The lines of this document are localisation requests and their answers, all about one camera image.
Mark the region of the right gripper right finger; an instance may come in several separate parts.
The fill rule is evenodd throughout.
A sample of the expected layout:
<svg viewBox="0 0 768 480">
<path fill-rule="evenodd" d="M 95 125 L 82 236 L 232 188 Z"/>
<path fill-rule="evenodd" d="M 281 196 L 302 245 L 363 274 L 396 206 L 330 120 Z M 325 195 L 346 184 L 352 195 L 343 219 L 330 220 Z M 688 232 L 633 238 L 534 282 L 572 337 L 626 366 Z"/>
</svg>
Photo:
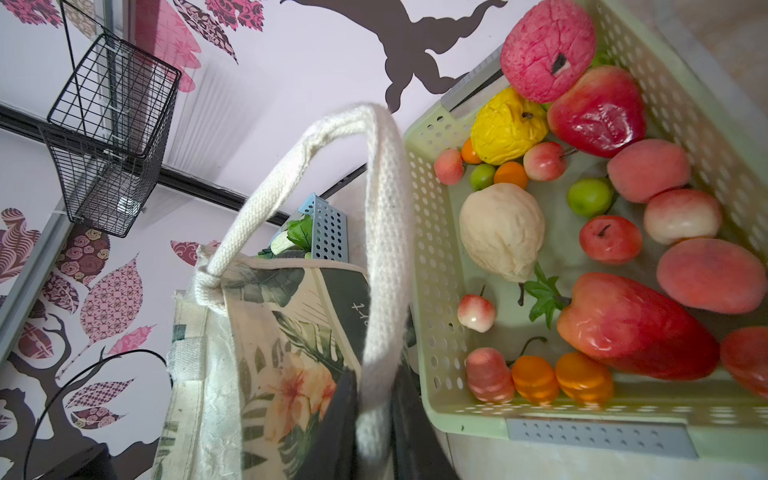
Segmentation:
<svg viewBox="0 0 768 480">
<path fill-rule="evenodd" d="M 394 478 L 458 480 L 425 413 L 409 371 L 408 367 L 399 366 L 392 390 Z"/>
</svg>

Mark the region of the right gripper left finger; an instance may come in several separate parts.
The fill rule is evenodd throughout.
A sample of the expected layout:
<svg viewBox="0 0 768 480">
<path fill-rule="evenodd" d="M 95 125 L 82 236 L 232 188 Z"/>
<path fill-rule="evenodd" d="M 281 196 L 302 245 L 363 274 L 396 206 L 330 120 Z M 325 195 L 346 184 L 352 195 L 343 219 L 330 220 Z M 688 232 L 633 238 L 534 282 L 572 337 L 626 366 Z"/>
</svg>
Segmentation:
<svg viewBox="0 0 768 480">
<path fill-rule="evenodd" d="M 349 480 L 356 467 L 357 376 L 345 370 L 294 478 Z"/>
</svg>

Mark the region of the cream canvas grocery bag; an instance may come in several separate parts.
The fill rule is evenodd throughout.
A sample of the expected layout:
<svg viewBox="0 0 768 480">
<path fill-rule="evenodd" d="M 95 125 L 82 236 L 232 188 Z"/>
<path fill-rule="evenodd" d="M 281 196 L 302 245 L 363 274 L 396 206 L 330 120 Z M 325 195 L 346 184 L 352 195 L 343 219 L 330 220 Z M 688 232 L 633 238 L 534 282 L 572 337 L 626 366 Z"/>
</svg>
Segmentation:
<svg viewBox="0 0 768 480">
<path fill-rule="evenodd" d="M 248 239 L 294 191 L 316 153 L 352 135 L 369 154 L 367 264 L 246 256 Z M 170 351 L 172 397 L 157 479 L 295 479 L 345 370 L 357 376 L 352 479 L 391 464 L 393 383 L 411 301 L 412 213 L 392 116 L 361 103 L 302 135 L 217 246 L 197 251 L 176 297 L 185 336 Z"/>
</svg>

